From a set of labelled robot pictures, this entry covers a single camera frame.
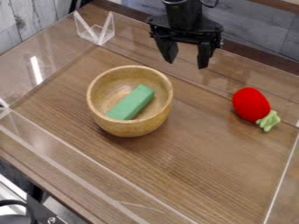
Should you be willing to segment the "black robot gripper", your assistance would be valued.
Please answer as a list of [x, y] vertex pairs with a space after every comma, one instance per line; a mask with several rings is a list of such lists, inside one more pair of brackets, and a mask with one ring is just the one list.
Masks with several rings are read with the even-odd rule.
[[197, 68], [206, 68], [213, 48], [221, 47], [222, 25], [198, 15], [190, 26], [173, 28], [165, 15], [148, 17], [149, 36], [154, 40], [164, 60], [172, 64], [178, 48], [177, 42], [197, 45]]

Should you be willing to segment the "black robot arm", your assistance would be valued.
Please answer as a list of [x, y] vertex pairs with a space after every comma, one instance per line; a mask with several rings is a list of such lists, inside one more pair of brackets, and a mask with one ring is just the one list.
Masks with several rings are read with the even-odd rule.
[[161, 1], [165, 13], [148, 17], [145, 23], [162, 59], [173, 63], [178, 43], [196, 45], [197, 68], [206, 68], [214, 50], [222, 45], [222, 25], [204, 16], [201, 7], [214, 8], [218, 1], [214, 4], [205, 4], [201, 0]]

